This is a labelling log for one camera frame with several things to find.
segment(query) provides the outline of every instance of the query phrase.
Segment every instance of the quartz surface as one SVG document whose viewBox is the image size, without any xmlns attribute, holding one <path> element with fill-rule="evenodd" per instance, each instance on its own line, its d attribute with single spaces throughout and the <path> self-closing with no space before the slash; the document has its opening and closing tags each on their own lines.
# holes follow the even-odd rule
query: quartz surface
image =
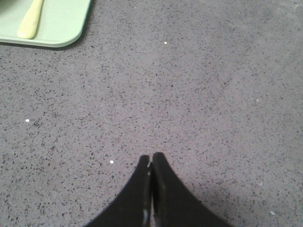
<svg viewBox="0 0 303 227">
<path fill-rule="evenodd" d="M 302 0 L 93 0 L 68 47 L 0 44 L 0 226 L 83 226 L 154 152 L 231 225 L 302 226 L 302 53 Z"/>
</svg>

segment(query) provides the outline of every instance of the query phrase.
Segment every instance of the green plastic tray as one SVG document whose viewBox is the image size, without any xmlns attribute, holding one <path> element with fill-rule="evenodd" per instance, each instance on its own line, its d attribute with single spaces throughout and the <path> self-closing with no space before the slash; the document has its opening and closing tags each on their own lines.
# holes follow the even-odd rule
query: green plastic tray
<svg viewBox="0 0 303 227">
<path fill-rule="evenodd" d="M 81 35 L 91 0 L 44 0 L 33 39 L 17 36 L 32 0 L 0 0 L 0 42 L 63 47 Z"/>
</svg>

